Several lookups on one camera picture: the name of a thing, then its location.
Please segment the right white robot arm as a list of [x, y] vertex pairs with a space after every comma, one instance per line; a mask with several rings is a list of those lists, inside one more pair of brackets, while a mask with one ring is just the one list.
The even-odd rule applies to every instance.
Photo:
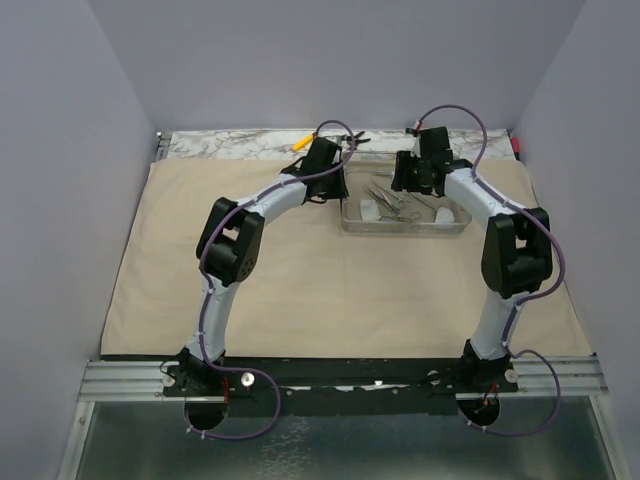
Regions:
[[424, 157], [398, 152], [391, 188], [446, 197], [485, 229], [480, 268], [487, 296], [459, 367], [461, 383], [481, 391], [507, 368], [512, 330], [524, 303], [552, 274], [549, 216], [503, 196], [469, 161], [455, 160], [449, 151]]

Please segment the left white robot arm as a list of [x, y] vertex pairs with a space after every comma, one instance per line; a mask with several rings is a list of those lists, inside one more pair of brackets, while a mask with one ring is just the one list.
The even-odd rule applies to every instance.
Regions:
[[196, 247], [203, 279], [197, 325], [178, 355], [179, 371], [195, 392], [214, 392], [225, 373], [271, 379], [255, 368], [221, 363], [237, 291], [257, 264], [266, 226], [314, 198], [327, 201], [346, 197], [344, 164], [332, 156], [313, 160], [307, 155], [282, 169], [275, 181], [255, 194], [215, 201]]

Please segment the wire mesh instrument tray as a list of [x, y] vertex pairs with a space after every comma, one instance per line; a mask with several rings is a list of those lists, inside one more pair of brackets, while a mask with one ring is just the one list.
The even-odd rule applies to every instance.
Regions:
[[395, 192], [395, 154], [357, 152], [344, 167], [348, 196], [341, 201], [341, 226], [351, 234], [454, 236], [472, 216], [448, 198]]

